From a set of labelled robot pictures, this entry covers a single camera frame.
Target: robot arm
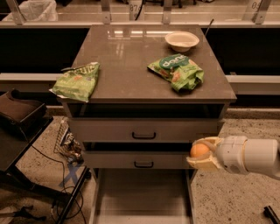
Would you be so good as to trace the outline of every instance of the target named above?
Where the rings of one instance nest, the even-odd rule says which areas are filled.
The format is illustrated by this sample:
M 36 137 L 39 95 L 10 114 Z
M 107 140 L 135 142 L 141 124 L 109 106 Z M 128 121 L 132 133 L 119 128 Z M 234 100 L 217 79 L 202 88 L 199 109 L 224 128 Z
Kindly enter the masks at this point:
M 195 157 L 199 146 L 204 144 L 208 152 Z M 230 173 L 261 173 L 280 180 L 279 145 L 275 139 L 248 139 L 245 136 L 226 138 L 201 138 L 192 144 L 190 157 L 186 160 L 196 169 L 225 169 Z

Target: concrete floor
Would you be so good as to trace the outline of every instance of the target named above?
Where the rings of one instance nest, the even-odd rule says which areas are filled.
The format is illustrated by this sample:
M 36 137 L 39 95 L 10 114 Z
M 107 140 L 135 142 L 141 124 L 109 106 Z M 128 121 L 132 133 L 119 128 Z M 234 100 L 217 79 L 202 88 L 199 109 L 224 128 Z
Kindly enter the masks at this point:
M 81 167 L 76 164 L 69 165 L 64 158 L 55 153 L 55 143 L 60 132 L 61 121 L 65 120 L 64 113 L 60 109 L 50 108 L 49 112 L 54 116 L 53 122 L 35 142 L 34 147 L 48 157 L 64 162 L 66 172 L 64 180 L 66 186 L 73 186 L 76 178 L 81 173 Z M 280 142 L 280 109 L 279 108 L 230 108 L 225 116 L 225 124 L 220 132 L 220 137 L 229 135 L 245 135 L 249 138 L 273 138 Z M 30 148 L 17 163 L 17 167 L 35 183 L 50 186 L 54 189 L 62 189 L 63 171 L 60 163 L 54 162 Z M 269 224 L 271 220 L 263 215 L 263 208 L 271 206 L 280 217 L 280 182 L 260 175 L 250 173 L 247 176 L 233 175 L 226 171 L 198 171 L 192 182 L 192 194 L 194 200 L 194 217 L 198 224 Z M 82 213 L 88 223 L 92 200 L 95 192 L 95 181 L 87 179 L 78 195 L 77 201 L 82 205 Z M 34 196 L 27 192 L 15 191 L 4 188 L 0 183 L 0 210 L 13 206 L 20 209 L 22 206 L 34 205 L 31 214 L 34 216 L 46 216 L 46 221 L 14 218 L 11 223 L 54 223 L 51 215 L 53 199 Z M 73 205 L 70 216 L 76 214 L 77 205 Z M 152 223 L 165 223 L 163 217 Z M 130 217 L 127 219 L 113 219 L 106 224 L 133 223 Z M 84 223 L 81 213 L 66 220 L 65 223 Z

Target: white bowl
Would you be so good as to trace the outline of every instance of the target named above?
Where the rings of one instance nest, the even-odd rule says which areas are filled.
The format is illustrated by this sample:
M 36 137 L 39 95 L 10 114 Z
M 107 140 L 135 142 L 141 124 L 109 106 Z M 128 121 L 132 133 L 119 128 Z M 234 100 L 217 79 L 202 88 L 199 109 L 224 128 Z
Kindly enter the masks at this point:
M 174 31 L 165 36 L 165 41 L 178 53 L 184 53 L 196 46 L 200 40 L 197 36 L 188 31 Z

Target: green chip bag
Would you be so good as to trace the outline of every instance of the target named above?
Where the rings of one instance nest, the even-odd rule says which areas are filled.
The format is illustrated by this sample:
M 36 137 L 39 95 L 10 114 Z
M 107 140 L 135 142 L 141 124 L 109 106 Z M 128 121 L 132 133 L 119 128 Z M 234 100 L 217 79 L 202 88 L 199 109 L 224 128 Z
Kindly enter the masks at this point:
M 204 71 L 180 53 L 157 60 L 148 68 L 169 81 L 177 92 L 182 88 L 193 90 L 203 82 Z
M 94 92 L 100 64 L 92 62 L 76 68 L 65 68 L 56 80 L 52 92 L 60 97 L 88 102 Z

